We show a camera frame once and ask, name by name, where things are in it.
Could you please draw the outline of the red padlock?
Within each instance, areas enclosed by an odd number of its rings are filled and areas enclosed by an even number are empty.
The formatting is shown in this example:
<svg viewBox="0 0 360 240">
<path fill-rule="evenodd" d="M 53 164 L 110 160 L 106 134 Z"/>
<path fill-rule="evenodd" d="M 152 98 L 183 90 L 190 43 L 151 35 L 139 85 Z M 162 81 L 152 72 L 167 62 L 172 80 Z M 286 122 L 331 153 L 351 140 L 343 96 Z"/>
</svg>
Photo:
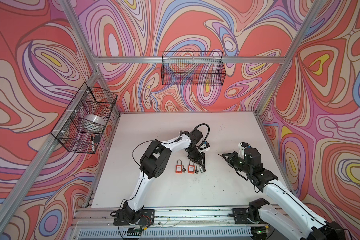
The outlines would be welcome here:
<svg viewBox="0 0 360 240">
<path fill-rule="evenodd" d="M 195 173 L 195 170 L 196 170 L 196 166 L 193 162 L 189 162 L 189 165 L 188 165 L 188 173 L 190 174 L 194 174 Z"/>
<path fill-rule="evenodd" d="M 175 172 L 177 174 L 181 174 L 183 172 L 183 164 L 181 160 L 177 160 L 177 164 L 176 164 L 176 170 Z"/>
</svg>

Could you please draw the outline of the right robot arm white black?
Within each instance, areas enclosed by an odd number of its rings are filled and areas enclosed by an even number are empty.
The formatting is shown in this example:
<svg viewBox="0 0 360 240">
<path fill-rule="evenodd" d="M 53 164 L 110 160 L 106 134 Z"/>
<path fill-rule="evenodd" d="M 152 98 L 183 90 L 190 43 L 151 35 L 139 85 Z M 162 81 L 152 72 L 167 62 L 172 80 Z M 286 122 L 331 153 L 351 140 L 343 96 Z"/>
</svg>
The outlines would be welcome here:
<svg viewBox="0 0 360 240">
<path fill-rule="evenodd" d="M 249 203 L 245 214 L 251 223 L 265 222 L 289 240 L 344 240 L 346 229 L 328 222 L 293 195 L 278 177 L 263 167 L 260 152 L 241 143 L 238 152 L 221 154 L 237 175 L 275 201 L 285 214 L 279 213 L 267 200 Z"/>
</svg>

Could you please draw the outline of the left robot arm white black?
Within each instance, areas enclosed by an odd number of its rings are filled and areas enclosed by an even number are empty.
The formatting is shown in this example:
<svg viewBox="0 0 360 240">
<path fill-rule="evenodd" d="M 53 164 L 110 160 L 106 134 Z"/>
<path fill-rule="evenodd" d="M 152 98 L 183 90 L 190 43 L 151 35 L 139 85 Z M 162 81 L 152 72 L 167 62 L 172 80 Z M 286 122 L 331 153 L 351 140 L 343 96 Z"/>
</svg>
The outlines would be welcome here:
<svg viewBox="0 0 360 240">
<path fill-rule="evenodd" d="M 130 199 L 123 200 L 121 210 L 130 220 L 140 214 L 144 207 L 144 200 L 149 188 L 154 181 L 165 171 L 172 153 L 186 151 L 190 163 L 188 171 L 193 173 L 196 166 L 200 167 L 200 172 L 206 171 L 205 152 L 210 149 L 207 141 L 210 134 L 210 126 L 206 123 L 197 125 L 191 132 L 181 131 L 179 136 L 167 140 L 151 140 L 150 145 L 142 155 L 140 162 L 140 175 L 137 185 Z"/>
</svg>

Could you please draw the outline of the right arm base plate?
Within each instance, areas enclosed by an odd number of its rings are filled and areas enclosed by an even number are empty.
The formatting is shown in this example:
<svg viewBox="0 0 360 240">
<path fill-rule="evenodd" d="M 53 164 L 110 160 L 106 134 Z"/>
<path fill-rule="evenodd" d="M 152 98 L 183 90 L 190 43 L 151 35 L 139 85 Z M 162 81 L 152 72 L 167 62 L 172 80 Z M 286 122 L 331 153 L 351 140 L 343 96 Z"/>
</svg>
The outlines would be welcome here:
<svg viewBox="0 0 360 240">
<path fill-rule="evenodd" d="M 264 222 L 258 213 L 257 210 L 253 208 L 233 208 L 232 213 L 228 214 L 229 217 L 234 218 L 235 224 L 268 224 Z"/>
</svg>

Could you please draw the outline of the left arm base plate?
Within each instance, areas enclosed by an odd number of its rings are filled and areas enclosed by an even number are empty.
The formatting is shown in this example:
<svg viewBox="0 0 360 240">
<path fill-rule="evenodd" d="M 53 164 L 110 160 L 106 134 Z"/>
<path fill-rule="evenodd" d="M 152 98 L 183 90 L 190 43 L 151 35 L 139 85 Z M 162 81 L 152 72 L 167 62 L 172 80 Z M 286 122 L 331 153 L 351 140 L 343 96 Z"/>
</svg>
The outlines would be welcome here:
<svg viewBox="0 0 360 240">
<path fill-rule="evenodd" d="M 114 226 L 150 226 L 154 223 L 155 210 L 117 210 L 111 216 L 114 217 Z"/>
</svg>

